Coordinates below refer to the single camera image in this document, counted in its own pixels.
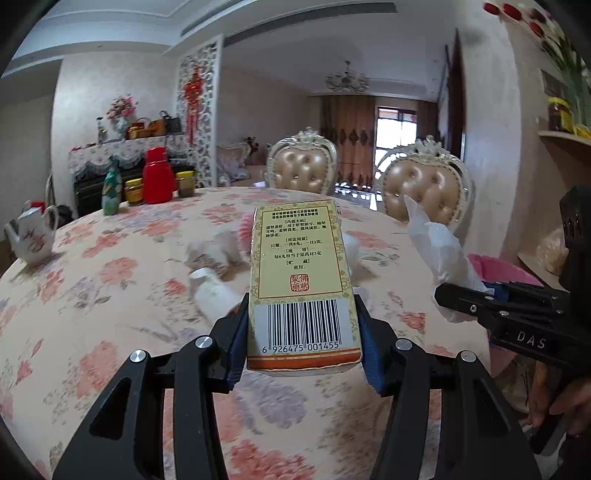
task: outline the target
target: human hand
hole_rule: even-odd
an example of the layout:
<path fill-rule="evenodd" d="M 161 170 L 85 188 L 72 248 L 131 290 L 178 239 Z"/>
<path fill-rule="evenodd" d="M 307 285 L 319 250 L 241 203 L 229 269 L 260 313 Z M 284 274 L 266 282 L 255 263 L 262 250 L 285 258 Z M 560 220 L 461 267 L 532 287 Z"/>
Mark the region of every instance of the human hand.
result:
<path fill-rule="evenodd" d="M 580 435 L 591 424 L 591 378 L 574 380 L 554 402 L 546 386 L 547 378 L 548 366 L 537 362 L 528 402 L 530 414 L 527 423 L 539 427 L 546 415 L 566 413 L 571 415 L 567 433 L 572 436 Z"/>

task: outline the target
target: barcode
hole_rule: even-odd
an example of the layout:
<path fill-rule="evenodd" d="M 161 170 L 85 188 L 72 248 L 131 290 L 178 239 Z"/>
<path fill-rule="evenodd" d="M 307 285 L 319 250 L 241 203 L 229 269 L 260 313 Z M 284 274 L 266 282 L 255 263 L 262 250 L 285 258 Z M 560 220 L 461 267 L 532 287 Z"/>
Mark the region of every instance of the barcode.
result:
<path fill-rule="evenodd" d="M 336 300 L 268 305 L 269 349 L 314 343 L 342 343 Z"/>

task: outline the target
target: ceiling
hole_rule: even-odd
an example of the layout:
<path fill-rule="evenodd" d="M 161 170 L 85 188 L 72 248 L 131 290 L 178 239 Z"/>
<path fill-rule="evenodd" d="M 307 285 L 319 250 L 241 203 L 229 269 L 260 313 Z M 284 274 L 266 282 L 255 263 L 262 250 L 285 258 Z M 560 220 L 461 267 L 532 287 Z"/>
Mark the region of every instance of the ceiling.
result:
<path fill-rule="evenodd" d="M 61 60 L 47 61 L 0 79 L 0 108 L 55 93 Z"/>
<path fill-rule="evenodd" d="M 427 34 L 409 16 L 345 15 L 292 25 L 226 47 L 223 65 L 322 94 L 330 92 L 324 76 L 341 72 L 349 60 L 370 78 L 368 93 L 435 101 L 449 32 L 435 25 Z"/>
<path fill-rule="evenodd" d="M 5 77 L 70 53 L 153 51 L 179 57 L 223 34 L 294 13 L 391 0 L 61 0 L 30 32 Z M 454 0 L 397 0 L 398 13 L 310 20 L 224 50 L 225 66 L 255 70 L 311 93 L 345 66 L 371 79 L 375 95 L 435 99 Z M 186 34 L 183 31 L 196 26 Z"/>
<path fill-rule="evenodd" d="M 61 0 L 46 15 L 45 20 L 58 17 L 74 17 L 83 14 L 102 12 L 105 14 L 120 14 L 134 12 L 146 17 L 171 18 L 174 13 L 188 3 L 186 0 Z M 203 7 L 210 0 L 196 0 L 196 7 Z"/>

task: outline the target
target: window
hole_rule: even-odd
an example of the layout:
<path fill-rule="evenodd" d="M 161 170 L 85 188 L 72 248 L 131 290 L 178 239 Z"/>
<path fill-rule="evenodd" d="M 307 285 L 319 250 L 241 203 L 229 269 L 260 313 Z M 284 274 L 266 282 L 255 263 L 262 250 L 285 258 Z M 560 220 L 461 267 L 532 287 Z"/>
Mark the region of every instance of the window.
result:
<path fill-rule="evenodd" d="M 375 139 L 374 165 L 380 163 L 386 150 L 401 145 L 410 145 L 417 139 L 417 115 L 408 110 L 378 108 L 378 129 Z M 381 177 L 388 168 L 388 159 L 376 169 L 375 178 Z"/>

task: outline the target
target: chandelier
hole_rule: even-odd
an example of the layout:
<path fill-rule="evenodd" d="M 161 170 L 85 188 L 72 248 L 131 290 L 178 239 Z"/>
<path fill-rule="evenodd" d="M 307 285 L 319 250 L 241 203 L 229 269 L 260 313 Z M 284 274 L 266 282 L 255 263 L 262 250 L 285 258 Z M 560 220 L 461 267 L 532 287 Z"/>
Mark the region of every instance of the chandelier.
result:
<path fill-rule="evenodd" d="M 357 75 L 357 72 L 349 69 L 351 62 L 345 61 L 345 71 L 325 77 L 326 86 L 333 92 L 339 93 L 363 93 L 369 87 L 369 79 L 365 75 Z"/>

